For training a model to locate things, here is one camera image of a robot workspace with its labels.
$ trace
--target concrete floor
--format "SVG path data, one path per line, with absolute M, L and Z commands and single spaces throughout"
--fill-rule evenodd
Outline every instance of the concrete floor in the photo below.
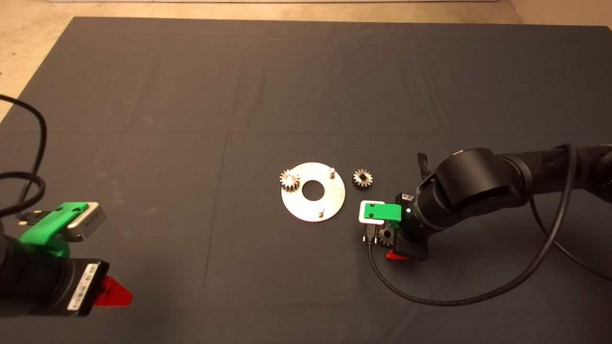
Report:
M 581 8 L 577 3 L 587 5 Z M 75 16 L 420 23 L 608 24 L 610 0 L 387 4 L 49 3 L 0 0 L 0 93 L 19 96 Z M 9 109 L 0 103 L 0 121 Z

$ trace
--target barcode label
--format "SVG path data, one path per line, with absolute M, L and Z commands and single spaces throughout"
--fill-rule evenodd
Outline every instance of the barcode label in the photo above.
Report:
M 78 310 L 81 307 L 83 298 L 85 297 L 85 294 L 87 294 L 87 289 L 89 289 L 89 285 L 91 284 L 91 280 L 94 278 L 97 269 L 98 264 L 87 264 L 85 271 L 81 276 L 81 280 L 76 286 L 75 293 L 72 294 L 72 298 L 68 303 L 68 310 Z

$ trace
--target small metal gear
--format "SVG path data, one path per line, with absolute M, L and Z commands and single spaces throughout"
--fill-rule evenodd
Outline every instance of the small metal gear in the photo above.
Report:
M 374 179 L 372 178 L 372 174 L 368 170 L 364 170 L 363 168 L 358 169 L 353 173 L 353 186 L 355 186 L 359 190 L 365 190 L 372 185 Z
M 384 247 L 393 246 L 393 231 L 387 227 L 379 229 L 378 243 Z
M 295 191 L 300 186 L 300 176 L 293 170 L 285 170 L 278 177 L 280 186 L 286 191 Z

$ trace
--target spur gear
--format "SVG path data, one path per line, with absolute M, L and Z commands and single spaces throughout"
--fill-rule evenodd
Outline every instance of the spur gear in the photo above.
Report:
M 355 186 L 359 190 L 365 190 L 372 185 L 374 179 L 372 178 L 372 174 L 368 170 L 364 170 L 363 168 L 358 169 L 353 173 L 353 178 L 351 180 L 353 182 L 353 186 Z
M 384 247 L 393 246 L 393 231 L 387 227 L 379 229 L 378 243 Z
M 300 186 L 300 176 L 293 170 L 283 171 L 278 180 L 285 191 L 295 191 Z

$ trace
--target cable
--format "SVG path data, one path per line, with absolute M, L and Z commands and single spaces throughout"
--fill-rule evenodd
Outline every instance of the cable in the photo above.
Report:
M 427 168 L 427 154 L 418 153 L 417 154 L 417 163 L 419 164 L 419 169 L 421 173 L 421 179 L 427 178 L 431 174 L 431 171 Z
M 10 178 L 24 179 L 28 181 L 28 184 L 34 183 L 38 186 L 38 192 L 36 192 L 34 196 L 28 198 L 27 200 L 19 201 L 13 204 L 12 206 L 0 209 L 0 217 L 16 214 L 20 211 L 23 211 L 38 203 L 38 201 L 40 201 L 45 195 L 45 181 L 41 177 L 38 177 L 36 174 L 24 171 L 0 173 L 0 180 Z
M 36 117 L 36 119 L 38 120 L 39 123 L 39 127 L 40 127 L 40 138 L 39 138 L 39 146 L 38 146 L 38 150 L 36 152 L 36 158 L 34 158 L 34 164 L 32 165 L 32 169 L 30 170 L 31 174 L 36 175 L 38 173 L 38 170 L 40 168 L 40 163 L 42 162 L 42 157 L 45 154 L 45 147 L 47 145 L 47 122 L 45 121 L 45 118 L 42 116 L 42 114 L 40 113 L 40 111 L 36 110 L 36 108 L 34 108 L 32 105 L 19 100 L 19 99 L 15 99 L 13 97 L 9 97 L 7 95 L 4 94 L 0 94 L 0 100 L 3 100 L 5 102 L 9 102 L 9 103 L 13 103 L 14 105 L 17 105 L 19 107 L 22 107 L 28 111 L 30 111 L 34 117 Z M 32 179 L 27 179 L 27 183 L 25 183 L 25 185 L 23 186 L 21 193 L 19 194 L 19 197 L 17 198 L 17 204 L 23 203 L 24 200 L 26 199 L 27 195 L 28 195 L 28 191 L 30 190 L 30 186 L 32 186 Z M 21 212 L 22 210 L 17 212 L 17 217 L 20 217 L 19 212 Z
M 535 221 L 537 222 L 538 226 L 540 227 L 540 229 L 542 230 L 542 232 L 544 232 L 544 235 L 548 235 L 548 230 L 546 229 L 546 226 L 544 225 L 544 223 L 542 223 L 542 219 L 540 218 L 540 214 L 537 211 L 537 207 L 536 207 L 536 200 L 532 197 L 529 200 L 529 205 L 531 206 L 531 212 L 534 214 L 534 218 Z M 559 244 L 558 242 L 554 242 L 554 245 L 561 250 L 561 252 L 565 253 L 566 256 L 568 256 L 571 260 L 573 260 L 574 262 L 576 262 L 576 264 L 582 266 L 583 268 L 585 268 L 586 270 L 592 272 L 595 275 L 598 275 L 599 277 L 608 280 L 610 282 L 612 282 L 612 276 L 610 275 L 606 275 L 603 272 L 599 272 L 589 266 L 587 266 L 586 264 L 584 264 L 582 261 L 580 261 L 578 258 L 576 258 L 573 254 L 571 254 L 570 252 L 568 252 L 563 246 L 561 246 L 561 244 Z
M 383 275 L 380 273 L 380 271 L 376 267 L 376 263 L 374 262 L 374 257 L 372 256 L 372 246 L 371 244 L 368 244 L 368 257 L 370 259 L 370 265 L 372 265 L 372 269 L 374 270 L 374 273 L 376 274 L 378 279 L 380 279 L 382 284 L 384 284 L 388 289 L 390 289 L 395 294 L 397 294 L 398 296 L 406 300 L 413 301 L 413 302 L 423 304 L 423 305 L 432 305 L 432 306 L 439 306 L 439 307 L 453 307 L 453 306 L 475 304 L 477 302 L 482 302 L 482 301 L 491 299 L 493 297 L 499 296 L 501 294 L 507 293 L 508 291 L 521 285 L 521 283 L 525 282 L 525 280 L 527 280 L 537 270 L 540 264 L 542 264 L 542 261 L 546 257 L 546 254 L 548 253 L 550 246 L 553 244 L 554 239 L 557 236 L 557 233 L 559 232 L 561 223 L 563 222 L 563 219 L 565 217 L 565 212 L 567 211 L 567 206 L 569 205 L 569 202 L 570 202 L 570 195 L 572 194 L 573 181 L 576 175 L 576 160 L 577 160 L 576 149 L 571 144 L 568 144 L 568 143 L 564 144 L 563 147 L 567 149 L 567 152 L 569 154 L 569 161 L 568 161 L 568 166 L 567 166 L 567 176 L 565 178 L 565 187 L 563 188 L 563 192 L 561 193 L 561 200 L 559 201 L 557 213 L 554 216 L 553 226 L 551 227 L 550 235 L 546 239 L 546 242 L 544 242 L 544 245 L 542 246 L 542 248 L 540 248 L 538 253 L 535 255 L 531 263 L 527 266 L 527 268 L 523 272 L 521 272 L 520 275 L 516 276 L 513 280 L 491 291 L 488 291 L 486 293 L 476 295 L 473 297 L 468 297 L 466 299 L 457 299 L 457 300 L 423 299 L 421 297 L 406 294 L 402 292 L 401 290 L 397 289 L 396 287 L 394 287 L 391 283 L 389 283 L 389 281 L 387 281 L 383 277 Z

